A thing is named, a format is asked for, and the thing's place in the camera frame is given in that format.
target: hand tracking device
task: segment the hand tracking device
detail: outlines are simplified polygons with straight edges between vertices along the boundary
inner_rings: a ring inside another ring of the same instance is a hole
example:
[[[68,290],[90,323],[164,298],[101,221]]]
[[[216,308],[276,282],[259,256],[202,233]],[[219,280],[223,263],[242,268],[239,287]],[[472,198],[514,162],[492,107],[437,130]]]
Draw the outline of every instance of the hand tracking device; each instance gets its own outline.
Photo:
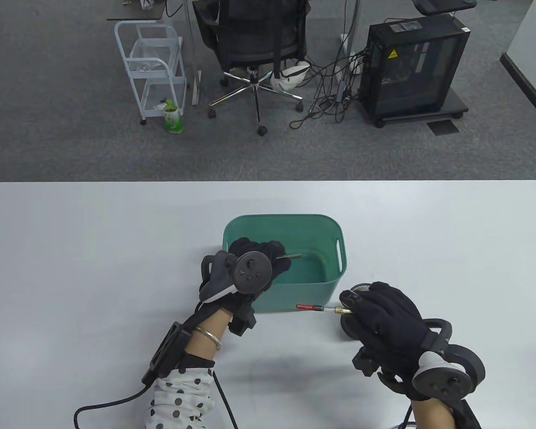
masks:
[[[369,290],[371,284],[361,283],[352,288],[359,292]],[[486,376],[482,360],[470,349],[462,345],[450,345],[452,325],[443,319],[423,319],[429,329],[440,329],[437,335],[429,335],[421,348],[425,350],[419,358],[419,369],[413,376],[413,387],[429,398],[455,401],[474,392]],[[355,334],[348,329],[345,316],[341,317],[343,331],[354,340]],[[379,370],[380,365],[374,362],[363,346],[352,360],[356,370],[370,377]],[[381,382],[394,392],[404,394],[403,383],[398,382],[387,368],[381,368],[377,376]]]
[[[205,256],[201,264],[202,278],[208,279],[199,291],[204,304],[227,294],[256,294],[266,287],[272,277],[272,263],[262,252],[247,252],[240,258],[219,251]]]

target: power cable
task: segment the power cable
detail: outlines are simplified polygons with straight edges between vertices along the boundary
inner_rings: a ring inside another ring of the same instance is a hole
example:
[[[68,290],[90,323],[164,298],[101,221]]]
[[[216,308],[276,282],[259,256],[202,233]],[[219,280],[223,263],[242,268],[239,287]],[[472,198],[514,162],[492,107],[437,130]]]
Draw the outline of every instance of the power cable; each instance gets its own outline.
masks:
[[[345,27],[346,27],[346,22],[347,22],[347,4],[348,4],[348,0],[345,0],[343,4],[343,33],[342,34],[345,34]],[[356,6],[359,6],[359,0],[356,0]],[[350,25],[349,31],[344,40],[350,37],[355,24],[356,24],[356,16],[352,18],[352,24]],[[310,57],[306,56],[306,59],[308,60],[310,64],[310,68],[309,68],[310,75],[298,87],[301,88],[302,86],[306,86],[312,80],[317,79],[318,77],[319,77],[319,80],[318,80],[315,94],[314,94],[314,101],[309,107],[307,115],[305,115],[305,117],[303,117],[300,120],[291,121],[289,124],[291,129],[299,129],[306,120],[318,119],[326,115],[334,116],[334,120],[337,123],[343,121],[345,112],[348,109],[352,101],[352,87],[354,85],[354,81],[357,75],[356,70],[358,66],[363,65],[364,61],[366,61],[367,49],[363,49],[362,51],[353,55],[351,58],[349,57],[349,55],[347,56],[344,55],[343,57],[341,57],[342,50],[343,50],[343,41],[341,45],[339,46],[339,49],[335,55],[334,61],[327,64],[326,66],[316,65]],[[336,70],[336,66],[338,65],[339,61],[343,59],[347,59],[348,63],[344,67],[341,67],[338,70]],[[353,70],[353,73],[351,73],[351,76],[348,80],[346,88],[343,92],[344,93],[343,100],[338,102],[336,101],[337,94],[332,94],[334,76],[336,76],[338,73],[344,73],[344,72],[350,73],[350,69]]]
[[[178,8],[176,8],[176,11],[174,11],[174,12],[172,13],[172,15],[169,15],[169,14],[168,14],[168,1],[167,1],[167,0],[164,0],[164,11],[165,11],[165,13],[167,14],[167,16],[168,16],[169,18],[172,18],[172,17],[175,16],[175,14],[176,14],[178,11],[180,11],[180,8],[182,8],[183,5],[184,5],[184,3],[181,3],[180,6],[179,6]]]
[[[147,390],[149,390],[149,388],[151,386],[152,386],[152,384],[147,384],[147,385],[145,385],[145,387],[140,392],[137,392],[135,395],[129,396],[128,398],[120,399],[119,401],[106,402],[105,404],[88,405],[88,406],[85,406],[85,407],[78,408],[77,411],[74,413],[74,427],[75,427],[75,429],[80,429],[80,425],[78,425],[78,415],[82,411],[87,411],[89,409],[100,409],[100,408],[114,407],[116,405],[125,404],[126,402],[130,402],[130,401],[132,401],[134,399],[139,398]]]

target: teal plastic bin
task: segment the teal plastic bin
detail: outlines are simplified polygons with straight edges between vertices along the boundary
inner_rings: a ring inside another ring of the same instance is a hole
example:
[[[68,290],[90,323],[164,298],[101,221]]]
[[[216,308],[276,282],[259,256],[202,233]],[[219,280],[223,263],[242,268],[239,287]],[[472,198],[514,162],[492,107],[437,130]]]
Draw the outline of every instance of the teal plastic bin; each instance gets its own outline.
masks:
[[[254,214],[237,217],[225,228],[223,249],[234,241],[280,241],[292,259],[289,271],[254,303],[257,312],[296,311],[296,304],[323,305],[345,273],[348,261],[338,223],[321,214]]]

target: desk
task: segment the desk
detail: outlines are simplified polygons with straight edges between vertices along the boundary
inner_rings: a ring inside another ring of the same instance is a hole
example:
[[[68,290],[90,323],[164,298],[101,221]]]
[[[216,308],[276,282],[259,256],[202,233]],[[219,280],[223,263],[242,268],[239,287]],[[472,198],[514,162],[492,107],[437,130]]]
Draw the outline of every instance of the desk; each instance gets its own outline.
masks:
[[[70,428],[79,406],[140,390],[194,308],[202,256],[234,217],[270,212],[337,220],[333,300],[398,286],[484,360],[481,425],[536,428],[536,181],[394,181],[0,184],[0,429]],[[387,429],[407,401],[352,368],[358,349],[337,315],[264,314],[225,336],[217,372],[242,429]],[[149,400],[80,423],[139,429]],[[205,422],[229,429],[220,401]]]
[[[106,15],[108,21],[159,21],[162,20],[164,23],[175,27],[172,18],[170,18],[166,13],[164,13],[166,8],[167,0],[155,0],[153,8],[151,10],[143,10],[141,8],[141,2],[139,0],[132,0],[131,4],[124,5],[123,0],[109,0],[107,4]],[[188,31],[188,48],[191,53],[191,60],[193,62],[193,106],[198,104],[198,99],[201,93],[201,76],[202,73],[197,66],[197,55],[195,53],[195,42],[193,37],[193,28],[191,27],[191,20],[188,14],[188,0],[183,0],[184,8],[184,20],[187,23]],[[168,8],[169,13],[174,12],[174,8]]]

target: screwdriver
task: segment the screwdriver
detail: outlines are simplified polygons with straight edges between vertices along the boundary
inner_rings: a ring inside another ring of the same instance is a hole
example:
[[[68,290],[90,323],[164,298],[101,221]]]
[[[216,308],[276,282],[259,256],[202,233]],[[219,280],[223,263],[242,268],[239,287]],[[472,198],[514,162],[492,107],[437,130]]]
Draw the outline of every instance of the screwdriver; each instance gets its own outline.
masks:
[[[327,307],[327,306],[305,306],[303,304],[296,305],[298,310],[310,310],[310,311],[333,311],[336,314],[352,314],[353,312],[344,307]]]

